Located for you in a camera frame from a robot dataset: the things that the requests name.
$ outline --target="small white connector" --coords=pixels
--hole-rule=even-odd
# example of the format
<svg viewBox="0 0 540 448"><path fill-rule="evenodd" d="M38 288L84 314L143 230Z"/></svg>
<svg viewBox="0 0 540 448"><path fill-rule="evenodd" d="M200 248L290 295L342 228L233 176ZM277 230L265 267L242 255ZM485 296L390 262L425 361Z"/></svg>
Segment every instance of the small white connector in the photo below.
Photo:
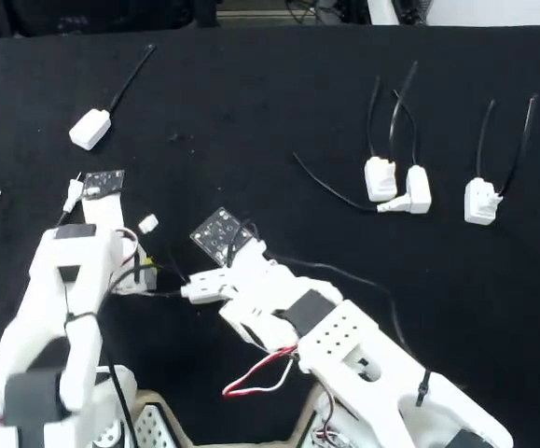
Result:
<svg viewBox="0 0 540 448"><path fill-rule="evenodd" d="M146 235L156 229L158 224L159 221L155 215L148 215L139 223L139 230L143 235Z"/></svg>
<svg viewBox="0 0 540 448"><path fill-rule="evenodd" d="M373 156L365 163L365 183L370 201L379 203L395 197L397 193L395 171L395 162L377 156Z"/></svg>
<svg viewBox="0 0 540 448"><path fill-rule="evenodd" d="M68 184L68 195L66 196L66 201L62 206L62 211L67 214L71 214L75 208L76 203L79 202L83 194L83 182L79 180L81 173L76 177L76 179L71 179Z"/></svg>
<svg viewBox="0 0 540 448"><path fill-rule="evenodd" d="M497 206L503 199L491 182L475 177L464 189L464 220L489 226L495 220Z"/></svg>
<svg viewBox="0 0 540 448"><path fill-rule="evenodd" d="M422 166L413 165L407 173L407 192L387 203L378 204L378 212L409 212L425 214L431 206L431 190L427 172Z"/></svg>
<svg viewBox="0 0 540 448"><path fill-rule="evenodd" d="M68 134L75 145L91 151L111 125L110 113L107 110L92 109L73 126Z"/></svg>

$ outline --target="white connector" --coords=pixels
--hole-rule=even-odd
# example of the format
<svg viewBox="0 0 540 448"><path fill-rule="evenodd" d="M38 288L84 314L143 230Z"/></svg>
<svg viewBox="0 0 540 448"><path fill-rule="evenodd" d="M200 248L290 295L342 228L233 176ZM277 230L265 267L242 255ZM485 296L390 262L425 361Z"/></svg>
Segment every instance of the white connector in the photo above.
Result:
<svg viewBox="0 0 540 448"><path fill-rule="evenodd" d="M365 163L365 183L370 201L379 203L395 197L397 193L395 171L395 162L377 156L373 156Z"/></svg>
<svg viewBox="0 0 540 448"><path fill-rule="evenodd" d="M83 182L78 180L80 176L81 173L79 173L79 176L76 179L71 179L68 184L68 195L66 196L66 201L62 206L62 210L69 215L73 212L76 203L79 202L81 195L83 194Z"/></svg>
<svg viewBox="0 0 540 448"><path fill-rule="evenodd" d="M92 109L73 126L68 134L75 145L91 151L111 125L110 113L107 110Z"/></svg>
<svg viewBox="0 0 540 448"><path fill-rule="evenodd" d="M407 192L387 203L378 204L378 212L409 212L425 214L431 206L431 190L427 172L422 166L413 165L407 173Z"/></svg>
<svg viewBox="0 0 540 448"><path fill-rule="evenodd" d="M222 301L222 290L230 284L228 274L228 268L219 268L191 275L188 284L180 288L181 295L194 305Z"/></svg>
<svg viewBox="0 0 540 448"><path fill-rule="evenodd" d="M155 215L148 215L139 223L139 230L143 235L146 235L156 229L158 224L159 221Z"/></svg>
<svg viewBox="0 0 540 448"><path fill-rule="evenodd" d="M503 199L491 182L475 177L464 189L464 220L489 226L495 220L497 206Z"/></svg>

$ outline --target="black cable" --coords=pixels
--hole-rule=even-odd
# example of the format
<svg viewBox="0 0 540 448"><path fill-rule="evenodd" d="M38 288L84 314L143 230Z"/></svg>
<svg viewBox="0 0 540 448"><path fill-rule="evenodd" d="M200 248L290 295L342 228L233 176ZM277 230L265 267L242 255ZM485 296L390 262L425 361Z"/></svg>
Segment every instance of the black cable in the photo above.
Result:
<svg viewBox="0 0 540 448"><path fill-rule="evenodd" d="M64 224L64 222L66 222L66 219L70 215L71 214L68 212L62 212L61 217L58 218L58 221L56 221L56 225L54 227L60 227L62 224Z"/></svg>
<svg viewBox="0 0 540 448"><path fill-rule="evenodd" d="M236 244L236 238L239 236L239 234L242 232L242 230L251 222L250 218L245 219L239 227L234 232L234 235L232 235L232 238L230 239L230 243L228 243L228 250L226 253L226 266L231 268L232 262L234 261L234 256L236 255L234 253L234 245Z"/></svg>
<svg viewBox="0 0 540 448"><path fill-rule="evenodd" d="M124 95L125 91L127 91L127 89L129 88L133 80L136 78L137 74L141 70L141 67L143 67L145 62L147 62L147 59L149 59L149 56L151 56L151 53L154 52L154 50L156 49L156 46L154 44L149 44L147 45L147 47L145 47L145 49L146 49L146 52L145 52L144 57L141 59L141 61L139 61L137 65L135 65L135 68L132 69L131 74L129 75L129 77L127 77L123 86L120 88L117 94L114 95L114 98L112 98L112 103L110 103L110 106L108 107L108 112L110 113L110 115L112 115L112 112L114 111L114 109L117 108L118 102Z"/></svg>
<svg viewBox="0 0 540 448"><path fill-rule="evenodd" d="M396 101L396 104L394 106L394 111L392 112L392 119L390 120L390 151L393 152L393 146L394 146L394 130L396 126L396 122L398 121L398 114L400 112L400 107L404 103L404 99L407 96L408 89L410 88L410 83L412 82L412 79L415 76L415 73L417 73L417 61L412 63L410 66L410 69L408 70L407 77L404 80L404 83L402 84L402 89L400 90L400 95L398 96L398 101Z"/></svg>
<svg viewBox="0 0 540 448"><path fill-rule="evenodd" d="M519 168L520 161L524 157L524 154L527 150L529 138L531 137L531 129L533 127L533 117L537 106L537 99L538 95L534 94L529 100L529 107L527 108L527 115L524 119L524 128L522 129L522 137L520 138L519 150L517 151L516 157L514 158L514 163L512 164L512 168L510 169L510 173L508 174L508 179L505 181L504 186L502 187L502 189L500 189L500 192L498 193L499 196L505 196L510 190L510 186L514 181L517 169Z"/></svg>
<svg viewBox="0 0 540 448"><path fill-rule="evenodd" d="M404 334L402 332L402 327L400 326L400 322L398 320L398 312L396 310L394 297L393 297L392 293L390 292L390 290L387 287L385 287L383 285L380 285L379 283L376 283L376 282L374 282L372 280L369 280L367 278L359 277L358 275L354 275L353 273L348 273L348 272L346 272L346 271L344 271L344 270L342 270L340 268L337 268L336 266L332 266L331 264L314 263L314 262L310 262L310 261L303 261L303 260L300 260L300 259L292 259L290 257L284 257L282 255L277 255L277 254L274 254L274 253L269 252L269 251L267 251L266 254L268 255L268 257L273 258L273 259L277 259L278 261L280 261L283 264L294 264L294 265L299 265L299 266L305 266L307 268L312 268L312 269L327 269L327 270L332 271L334 273L338 273L338 274L342 275L343 277L346 277L346 278L348 278L350 280L354 280L355 282L359 282L359 283L363 283L365 285L369 285L370 287L373 287L373 288L377 289L378 291L380 291L384 296L387 297L388 301L390 302L390 310L391 310L391 313L392 313L392 321L394 323L394 330L395 330L395 333L396 333L396 337L398 338L398 341L400 342L400 346L411 357L414 357L416 359L416 357L412 353L412 350L410 350L410 347L407 344L406 338L404 337Z"/></svg>
<svg viewBox="0 0 540 448"><path fill-rule="evenodd" d="M493 109L495 108L495 100L491 100L490 104L487 106L487 111L483 116L483 121L481 121L481 131L478 135L478 144L477 144L477 157L475 160L476 164L476 173L477 177L481 177L481 161L483 157L483 142L485 141L485 132L487 131L487 126L489 125L490 118L492 116Z"/></svg>
<svg viewBox="0 0 540 448"><path fill-rule="evenodd" d="M373 147L373 139L371 138L371 123L373 121L373 111L375 110L375 104L378 102L378 97L380 96L381 91L381 79L380 77L375 78L375 85L373 86L373 93L371 93L371 99L369 100L369 107L367 108L367 147L371 156L376 156L375 148Z"/></svg>
<svg viewBox="0 0 540 448"><path fill-rule="evenodd" d="M334 196L336 196L337 198L339 198L341 201L347 203L349 206L353 207L353 208L356 208L357 210L360 210L362 212L371 212L371 213L376 213L377 212L377 207L375 205L373 206L365 206L365 205L360 205L350 199L348 199L346 196L342 195L341 193L338 193L337 191L335 191L334 189L332 189L329 185L327 185L326 182L324 182L323 180L321 180L319 177L317 177L316 175L313 174L313 172L307 167L307 165L300 159L300 157L298 156L298 154L296 152L293 152L292 153L293 157L295 158L295 160L298 162L298 164L300 165L300 167L305 170L305 173L307 173L307 175L313 179L315 182L317 182L319 185L321 185L326 191L329 191L330 193L332 193Z"/></svg>
<svg viewBox="0 0 540 448"><path fill-rule="evenodd" d="M394 97L398 100L400 99L400 95L398 95L397 91L392 91L394 94ZM410 121L410 126L412 127L412 146L410 153L412 155L412 164L418 165L419 164L419 128L417 127L417 122L415 121L415 118L413 118L412 114L410 113L410 110L408 110L407 104L402 102L402 111L407 116L408 121Z"/></svg>
<svg viewBox="0 0 540 448"><path fill-rule="evenodd" d="M320 380L317 380L319 385L324 389L325 394L327 395L327 400L329 402L329 412L327 414L327 418L324 421L324 439L329 443L331 446L335 446L338 448L337 444L331 441L327 435L327 426L329 425L329 421L332 419L332 416L334 415L334 408L335 408L335 399L334 396L331 394L331 392L327 389L327 387L322 383Z"/></svg>

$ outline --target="table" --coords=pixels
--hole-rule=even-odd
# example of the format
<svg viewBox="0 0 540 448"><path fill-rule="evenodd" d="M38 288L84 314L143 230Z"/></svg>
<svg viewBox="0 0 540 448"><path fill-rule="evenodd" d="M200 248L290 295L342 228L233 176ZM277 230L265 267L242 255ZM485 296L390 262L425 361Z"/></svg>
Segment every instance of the table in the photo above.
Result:
<svg viewBox="0 0 540 448"><path fill-rule="evenodd" d="M105 106L148 42L159 45L91 153L67 131ZM408 95L422 134L434 203L426 216L364 215L327 195L293 163L366 197L365 114L375 76ZM79 171L124 168L134 227L155 212L144 245L172 250L189 273L212 262L189 233L220 206L252 218L275 253L329 262L396 297L422 363L441 371L513 433L540 446L540 102L532 144L494 226L464 223L481 114L499 102L484 172L500 185L519 141L528 96L540 94L540 28L276 28L0 40L0 335L15 314L41 233ZM375 139L387 153L393 102L384 95ZM398 180L408 128L396 141ZM394 337L376 291L324 272ZM172 278L160 287L178 287ZM217 306L117 298L103 311L116 358L159 391L199 443L286 438L312 386L294 374L273 395L225 401L222 387L260 357ZM269 370L259 382L278 374Z"/></svg>

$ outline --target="red wire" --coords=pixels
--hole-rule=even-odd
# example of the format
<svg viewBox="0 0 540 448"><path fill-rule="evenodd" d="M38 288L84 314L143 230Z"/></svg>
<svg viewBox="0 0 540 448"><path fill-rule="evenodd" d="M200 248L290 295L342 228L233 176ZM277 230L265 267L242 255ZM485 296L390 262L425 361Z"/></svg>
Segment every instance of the red wire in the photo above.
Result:
<svg viewBox="0 0 540 448"><path fill-rule="evenodd" d="M285 355L288 355L289 353L295 351L297 349L297 346L296 345L293 345L291 347L285 347L285 348L282 348L280 350L278 350L277 352L273 352L271 355L269 355L268 357L266 357L262 362L260 362L254 369L252 369L251 371L249 371L245 376L243 376L243 378L241 378L240 381L238 381L237 383L235 383L234 385L232 385L229 389L225 390L224 393L222 394L224 397L226 398L230 398L230 397L243 397L245 395L251 395L251 394L255 394L256 392L258 391L251 391L251 390L245 390L245 391L242 391L242 392L239 392L239 391L236 391L236 392L233 392L233 390L237 387L239 387L242 383L244 383L253 373L255 373L256 371L258 371L259 369L261 369L263 366L266 366L268 365L269 363L271 363L272 361L274 361L275 359L279 358L279 357L283 357Z"/></svg>

